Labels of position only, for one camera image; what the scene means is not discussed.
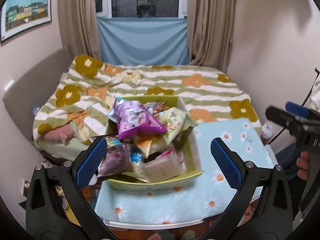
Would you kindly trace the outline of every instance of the screw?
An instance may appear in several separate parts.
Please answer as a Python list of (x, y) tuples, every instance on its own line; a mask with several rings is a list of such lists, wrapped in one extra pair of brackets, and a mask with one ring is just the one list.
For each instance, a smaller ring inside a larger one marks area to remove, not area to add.
[(72, 165), (72, 161), (65, 161), (63, 166), (70, 167)]
[(37, 171), (41, 170), (41, 168), (42, 168), (42, 164), (38, 164), (38, 165), (35, 167), (35, 169), (36, 169)]
[(246, 162), (245, 165), (246, 165), (248, 168), (253, 168), (253, 167), (254, 167), (253, 162)]
[(282, 171), (282, 167), (280, 165), (276, 165), (277, 171)]

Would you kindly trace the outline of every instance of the blue gripper pad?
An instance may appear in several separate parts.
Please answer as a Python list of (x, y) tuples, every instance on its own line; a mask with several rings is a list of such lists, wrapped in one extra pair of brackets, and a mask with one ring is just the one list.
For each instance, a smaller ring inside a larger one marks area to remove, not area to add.
[(302, 118), (308, 118), (309, 117), (309, 110), (303, 106), (299, 106), (293, 102), (287, 102), (285, 104), (285, 109), (294, 115), (300, 116)]
[(245, 176), (244, 161), (221, 138), (213, 139), (210, 149), (230, 187), (239, 190)]
[(85, 160), (76, 169), (76, 185), (79, 190), (86, 188), (89, 185), (92, 176), (98, 169), (103, 157), (107, 153), (107, 141), (103, 137), (98, 137), (89, 146), (89, 148), (84, 151), (86, 154)]

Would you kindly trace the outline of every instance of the curtain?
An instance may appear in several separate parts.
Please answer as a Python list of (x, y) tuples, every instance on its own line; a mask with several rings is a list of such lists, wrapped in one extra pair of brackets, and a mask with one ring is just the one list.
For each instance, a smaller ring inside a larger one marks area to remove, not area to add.
[(72, 57), (101, 59), (95, 0), (58, 0), (58, 17), (62, 45)]
[(188, 0), (190, 65), (227, 71), (235, 0)]
[(113, 65), (187, 65), (187, 20), (98, 17), (103, 62)]

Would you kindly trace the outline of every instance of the framed picture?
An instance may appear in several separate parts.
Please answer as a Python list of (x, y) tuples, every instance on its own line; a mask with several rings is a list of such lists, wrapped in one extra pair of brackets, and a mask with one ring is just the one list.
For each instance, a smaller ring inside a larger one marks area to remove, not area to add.
[(0, 41), (51, 22), (51, 0), (7, 0), (1, 10)]

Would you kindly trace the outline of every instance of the snack bag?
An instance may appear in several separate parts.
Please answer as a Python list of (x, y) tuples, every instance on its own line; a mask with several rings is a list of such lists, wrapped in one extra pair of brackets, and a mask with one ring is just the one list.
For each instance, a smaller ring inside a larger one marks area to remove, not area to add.
[(141, 150), (143, 157), (146, 159), (150, 154), (157, 151), (172, 147), (172, 144), (167, 145), (163, 140), (163, 134), (145, 134), (132, 138), (133, 143)]
[(148, 183), (149, 180), (147, 179), (147, 176), (143, 171), (143, 165), (144, 165), (144, 163), (142, 162), (143, 158), (138, 148), (134, 148), (131, 150), (130, 159), (131, 159), (132, 169), (133, 169), (135, 178), (142, 182)]
[(167, 128), (167, 132), (163, 136), (167, 145), (171, 143), (181, 131), (198, 125), (186, 112), (176, 107), (161, 112), (158, 120)]
[(121, 105), (122, 103), (126, 102), (127, 100), (122, 99), (121, 97), (116, 97), (116, 100), (113, 103), (113, 108), (109, 113), (107, 113), (107, 117), (115, 123), (120, 123), (120, 118), (116, 115), (115, 113), (115, 106), (116, 105)]
[(155, 134), (167, 131), (139, 101), (127, 101), (116, 105), (115, 113), (120, 118), (118, 123), (120, 140), (135, 137), (138, 133)]
[(157, 118), (159, 113), (161, 113), (165, 108), (166, 103), (159, 102), (149, 102), (144, 104), (143, 106), (148, 110), (148, 112), (154, 117)]
[(107, 140), (108, 150), (105, 158), (98, 168), (98, 178), (111, 176), (128, 171), (132, 172), (130, 162), (130, 145), (121, 143), (116, 137), (104, 136)]
[(154, 161), (145, 163), (143, 171), (150, 182), (160, 182), (186, 173), (181, 159), (173, 149), (158, 156)]
[[(164, 156), (167, 156), (167, 155), (169, 155), (169, 154), (177, 154), (177, 152), (176, 152), (174, 149), (168, 149), (167, 151), (165, 151), (165, 152), (161, 153), (159, 156), (157, 156), (157, 157), (156, 157), (156, 160), (157, 160), (157, 159), (160, 159), (160, 158), (162, 158), (162, 157), (164, 157)], [(187, 168), (187, 166), (186, 166), (186, 163), (185, 163), (184, 159), (183, 159), (183, 158), (178, 158), (178, 161), (179, 161), (179, 164), (181, 164), (182, 169), (183, 169), (185, 172), (187, 172), (187, 171), (188, 171), (188, 168)]]

